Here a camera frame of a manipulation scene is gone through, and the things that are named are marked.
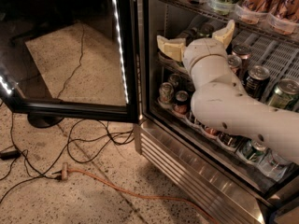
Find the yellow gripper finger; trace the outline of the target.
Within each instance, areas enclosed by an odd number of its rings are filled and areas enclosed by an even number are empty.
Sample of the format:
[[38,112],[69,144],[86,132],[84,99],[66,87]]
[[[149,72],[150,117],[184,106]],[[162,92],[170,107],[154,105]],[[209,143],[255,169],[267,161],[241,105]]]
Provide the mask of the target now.
[[229,20],[224,28],[214,32],[212,37],[220,41],[224,47],[228,47],[233,39],[233,34],[235,31],[235,21]]
[[174,61],[181,62],[183,52],[186,49],[185,38],[167,39],[161,35],[157,36],[158,49]]

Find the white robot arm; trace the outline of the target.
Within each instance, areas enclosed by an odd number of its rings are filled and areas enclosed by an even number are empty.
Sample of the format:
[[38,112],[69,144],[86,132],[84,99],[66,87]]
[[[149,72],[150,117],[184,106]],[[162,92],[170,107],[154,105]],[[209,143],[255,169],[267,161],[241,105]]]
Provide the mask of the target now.
[[299,164],[299,114],[265,105],[248,96],[227,62],[235,22],[188,44],[184,38],[157,37],[159,50],[180,58],[195,92],[191,109],[203,124],[218,131],[241,135],[275,150]]

